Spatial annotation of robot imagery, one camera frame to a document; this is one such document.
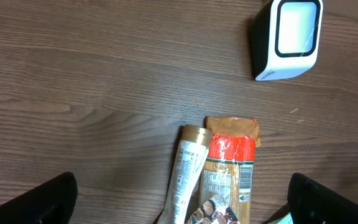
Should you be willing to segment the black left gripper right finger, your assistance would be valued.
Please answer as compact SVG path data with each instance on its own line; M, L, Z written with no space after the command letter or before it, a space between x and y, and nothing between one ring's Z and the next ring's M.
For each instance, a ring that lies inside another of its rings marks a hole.
M287 201L294 224L358 223L358 204L301 173L292 175Z

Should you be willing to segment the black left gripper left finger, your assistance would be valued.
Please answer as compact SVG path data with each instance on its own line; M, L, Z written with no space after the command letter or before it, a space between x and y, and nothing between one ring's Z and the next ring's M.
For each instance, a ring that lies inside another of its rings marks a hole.
M69 223L77 196L74 174L64 172L0 205L0 223Z

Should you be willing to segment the mint green wipes packet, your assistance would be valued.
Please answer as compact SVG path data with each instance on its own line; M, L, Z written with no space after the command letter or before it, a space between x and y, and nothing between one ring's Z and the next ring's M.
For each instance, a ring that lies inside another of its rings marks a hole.
M274 221L270 222L269 224L293 224L293 219L291 217L291 213L288 213L284 217L274 220Z

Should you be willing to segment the white gold-capped tube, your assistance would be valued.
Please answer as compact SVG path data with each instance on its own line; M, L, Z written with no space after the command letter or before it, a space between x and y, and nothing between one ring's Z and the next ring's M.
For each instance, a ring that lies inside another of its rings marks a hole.
M175 156L165 206L158 224L184 224L193 189L209 153L213 132L186 124Z

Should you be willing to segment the beige brown snack pouch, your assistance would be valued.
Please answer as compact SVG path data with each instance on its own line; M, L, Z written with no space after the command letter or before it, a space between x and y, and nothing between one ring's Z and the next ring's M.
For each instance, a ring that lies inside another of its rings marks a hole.
M224 197L214 195L190 216L186 224L240 224L240 221Z

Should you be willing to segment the white barcode scanner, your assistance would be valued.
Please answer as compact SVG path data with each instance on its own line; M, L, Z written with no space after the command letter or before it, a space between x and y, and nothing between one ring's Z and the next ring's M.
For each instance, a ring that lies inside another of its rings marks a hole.
M271 0L256 15L250 38L257 81L294 78L318 56L322 0Z

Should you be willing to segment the orange spaghetti pasta packet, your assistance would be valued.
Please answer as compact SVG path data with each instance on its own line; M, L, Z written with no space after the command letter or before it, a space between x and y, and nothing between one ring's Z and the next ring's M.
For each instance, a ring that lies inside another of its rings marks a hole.
M259 124L255 119L208 116L206 127L213 136L201 173L199 204L220 195L239 223L249 223Z

